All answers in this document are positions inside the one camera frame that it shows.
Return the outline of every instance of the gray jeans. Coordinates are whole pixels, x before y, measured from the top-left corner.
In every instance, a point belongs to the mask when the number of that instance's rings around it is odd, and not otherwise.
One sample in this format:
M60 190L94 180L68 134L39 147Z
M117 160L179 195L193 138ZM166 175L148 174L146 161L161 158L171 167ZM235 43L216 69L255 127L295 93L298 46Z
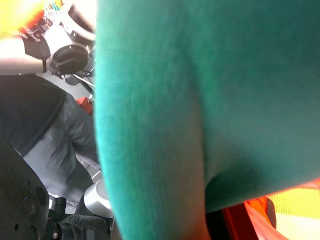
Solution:
M67 93L57 119L24 160L49 193L78 202L93 181L76 153L99 168L93 118Z

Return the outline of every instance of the white machine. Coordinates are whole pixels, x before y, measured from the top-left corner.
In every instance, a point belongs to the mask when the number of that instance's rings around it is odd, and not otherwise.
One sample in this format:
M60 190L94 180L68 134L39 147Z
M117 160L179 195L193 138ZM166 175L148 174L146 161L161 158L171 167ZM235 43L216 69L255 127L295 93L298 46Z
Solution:
M37 40L19 35L0 40L0 75L82 70L96 38L96 10L96 1L76 0Z

